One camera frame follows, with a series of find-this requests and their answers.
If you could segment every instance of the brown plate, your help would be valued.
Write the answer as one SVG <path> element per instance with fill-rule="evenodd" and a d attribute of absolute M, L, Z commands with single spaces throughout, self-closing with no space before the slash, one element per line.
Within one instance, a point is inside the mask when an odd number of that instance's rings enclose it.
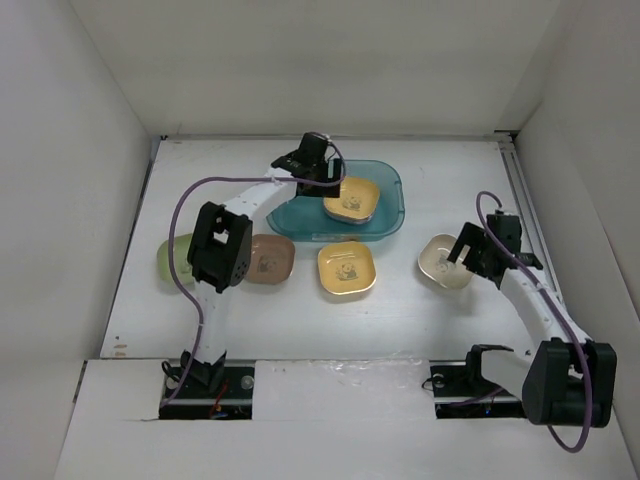
<path fill-rule="evenodd" d="M 284 282 L 291 275 L 295 255 L 296 247 L 287 237 L 254 235 L 247 281 L 267 285 Z"/>

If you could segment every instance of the screw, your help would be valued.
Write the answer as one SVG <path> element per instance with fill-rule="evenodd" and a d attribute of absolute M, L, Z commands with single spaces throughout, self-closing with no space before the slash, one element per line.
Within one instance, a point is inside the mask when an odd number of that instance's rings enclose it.
<path fill-rule="evenodd" d="M 167 380 L 165 381 L 165 385 L 169 390 L 175 390 L 175 388 L 178 386 L 178 382 L 176 382 L 171 377 L 167 377 Z"/>
<path fill-rule="evenodd" d="M 431 385 L 434 386 L 434 388 L 442 388 L 444 387 L 444 375 L 442 375 L 441 373 L 436 373 L 434 375 L 431 376 Z"/>
<path fill-rule="evenodd" d="M 243 390 L 251 390 L 254 384 L 253 377 L 251 375 L 245 375 L 240 379 L 240 388 Z"/>

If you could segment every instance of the white table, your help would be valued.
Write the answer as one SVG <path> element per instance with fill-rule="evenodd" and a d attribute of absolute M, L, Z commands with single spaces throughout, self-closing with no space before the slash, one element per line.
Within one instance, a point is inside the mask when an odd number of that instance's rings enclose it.
<path fill-rule="evenodd" d="M 157 420 L 159 360 L 89 362 L 56 480 L 636 478 L 615 418 L 570 455 L 521 419 L 436 420 L 420 360 L 258 362 L 251 421 Z M 575 441 L 577 429 L 559 429 Z"/>
<path fill-rule="evenodd" d="M 156 250 L 167 238 L 180 194 L 210 175 L 256 176 L 292 140 L 167 140 L 153 167 L 104 340 L 103 358 L 175 358 L 189 347 L 195 311 L 156 274 Z M 474 278 L 460 292 L 444 291 L 417 268 L 417 257 L 438 233 L 457 235 L 477 222 L 475 195 L 498 194 L 515 208 L 495 141 L 337 139 L 346 158 L 382 160 L 399 172 L 406 206 L 403 227 L 368 244 L 378 280 L 357 298 L 333 297 L 317 274 L 319 243 L 298 243 L 293 275 L 278 286 L 243 282 L 231 307 L 229 358 L 369 359 L 462 358 L 474 343 L 527 347 L 522 322 L 495 286 Z M 213 184 L 196 191 L 178 222 L 191 232 L 200 206 L 222 202 L 242 185 Z M 487 201 L 487 210 L 494 205 Z M 254 232 L 269 232 L 257 222 Z"/>
<path fill-rule="evenodd" d="M 321 244 L 296 245 L 286 283 L 238 288 L 229 357 L 289 361 L 257 363 L 254 418 L 235 422 L 157 419 L 160 360 L 136 357 L 177 357 L 188 347 L 195 313 L 158 280 L 156 249 L 177 198 L 192 182 L 262 174 L 297 140 L 162 142 L 115 299 L 105 359 L 89 363 L 56 479 L 635 478 L 615 418 L 592 431 L 581 455 L 569 455 L 546 428 L 521 419 L 436 420 L 433 399 L 420 388 L 429 374 L 426 359 L 462 358 L 479 342 L 529 345 L 515 311 L 491 282 L 475 278 L 465 290 L 447 292 L 416 266 L 433 235 L 456 235 L 465 221 L 476 221 L 477 191 L 491 190 L 514 206 L 505 164 L 514 166 L 503 163 L 499 145 L 338 141 L 347 158 L 383 160 L 398 170 L 405 224 L 369 244 L 378 281 L 364 297 L 323 292 L 316 265 Z M 188 202 L 179 233 L 191 231 L 205 201 L 224 201 L 241 188 L 203 187 Z M 522 185 L 513 188 L 522 192 Z M 255 231 L 268 227 L 259 222 Z M 571 442 L 577 429 L 561 429 L 561 435 Z"/>

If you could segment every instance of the small square dish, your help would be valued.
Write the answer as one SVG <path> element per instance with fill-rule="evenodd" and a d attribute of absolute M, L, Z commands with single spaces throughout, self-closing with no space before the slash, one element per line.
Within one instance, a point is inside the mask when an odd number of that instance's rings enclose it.
<path fill-rule="evenodd" d="M 296 247 L 280 235 L 254 235 L 251 239 L 251 264 L 246 280 L 251 283 L 277 285 L 293 270 Z"/>
<path fill-rule="evenodd" d="M 362 225 L 373 218 L 380 189 L 371 180 L 346 177 L 340 185 L 339 198 L 325 198 L 327 215 L 339 222 Z"/>
<path fill-rule="evenodd" d="M 371 250 L 359 242 L 327 245 L 318 253 L 320 282 L 329 293 L 364 292 L 376 281 Z"/>
<path fill-rule="evenodd" d="M 473 273 L 462 264 L 469 247 L 462 249 L 462 254 L 456 263 L 447 260 L 451 249 L 456 243 L 456 237 L 442 233 L 433 237 L 418 257 L 418 266 L 431 280 L 444 288 L 459 290 L 466 287 Z"/>
<path fill-rule="evenodd" d="M 189 233 L 175 237 L 173 240 L 173 264 L 176 267 L 178 280 L 180 280 L 180 283 L 183 285 L 191 285 L 194 282 L 193 275 L 191 275 L 191 265 L 187 261 L 191 237 L 193 237 L 193 234 Z M 166 240 L 158 248 L 156 261 L 160 278 L 168 284 L 173 285 L 173 278 L 171 278 L 171 272 L 169 270 L 169 240 Z"/>

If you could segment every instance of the red wire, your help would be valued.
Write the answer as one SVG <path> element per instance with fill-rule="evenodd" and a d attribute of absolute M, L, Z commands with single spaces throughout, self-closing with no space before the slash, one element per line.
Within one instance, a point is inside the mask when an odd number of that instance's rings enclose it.
<path fill-rule="evenodd" d="M 220 393 L 216 397 L 216 401 L 211 407 L 211 410 L 209 410 L 209 418 L 213 418 L 213 416 L 215 415 L 216 409 L 218 408 L 218 403 L 220 403 L 220 399 L 222 398 L 222 395 L 225 394 L 228 388 L 229 388 L 229 379 L 225 380 L 225 382 L 222 384 L 222 389 L 220 390 Z"/>

